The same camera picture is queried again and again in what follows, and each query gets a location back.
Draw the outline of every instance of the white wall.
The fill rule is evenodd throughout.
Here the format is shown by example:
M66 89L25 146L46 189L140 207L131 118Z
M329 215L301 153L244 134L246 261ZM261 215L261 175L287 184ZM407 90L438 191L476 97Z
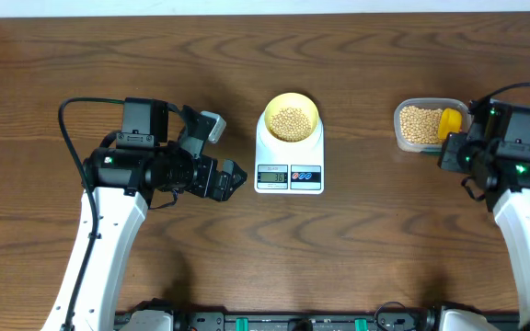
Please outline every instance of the white wall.
M0 0L0 17L530 11L530 0Z

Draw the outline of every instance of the soybeans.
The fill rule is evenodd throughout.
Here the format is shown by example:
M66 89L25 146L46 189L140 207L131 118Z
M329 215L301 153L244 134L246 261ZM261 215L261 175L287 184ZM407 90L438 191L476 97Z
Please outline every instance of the soybeans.
M299 142L311 131L310 119L300 108L282 108L271 118L271 133L286 142Z
M402 135L411 143L441 143L437 136L442 109L406 106L400 112Z

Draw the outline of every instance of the yellow scoop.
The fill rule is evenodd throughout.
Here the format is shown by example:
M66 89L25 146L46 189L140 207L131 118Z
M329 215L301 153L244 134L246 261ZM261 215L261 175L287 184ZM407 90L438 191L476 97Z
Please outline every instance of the yellow scoop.
M441 140L447 138L449 132L459 133L461 130L461 113L455 109L447 108L441 115L441 122L439 123L439 131L437 136Z

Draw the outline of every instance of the yellow bowl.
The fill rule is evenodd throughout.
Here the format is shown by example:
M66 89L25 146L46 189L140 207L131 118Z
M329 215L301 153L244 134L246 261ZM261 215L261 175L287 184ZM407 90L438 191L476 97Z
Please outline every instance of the yellow bowl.
M447 108L441 114L441 122L439 123L439 131L437 136L441 140L445 140L450 132L459 133L461 130L461 113L455 109Z
M284 93L274 97L265 108L265 126L274 137L277 138L277 135L271 129L273 116L279 114L284 108L301 109L310 121L310 133L308 134L308 137L312 135L318 125L319 117L317 106L314 104L314 102L312 102L312 100L304 95L298 93Z

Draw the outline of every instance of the green light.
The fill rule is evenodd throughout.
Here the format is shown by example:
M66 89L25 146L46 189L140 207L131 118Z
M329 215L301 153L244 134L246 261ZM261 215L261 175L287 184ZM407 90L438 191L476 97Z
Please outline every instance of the green light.
M516 171L519 173L519 174L522 174L523 172L526 171L526 166L522 166L522 165L516 165Z

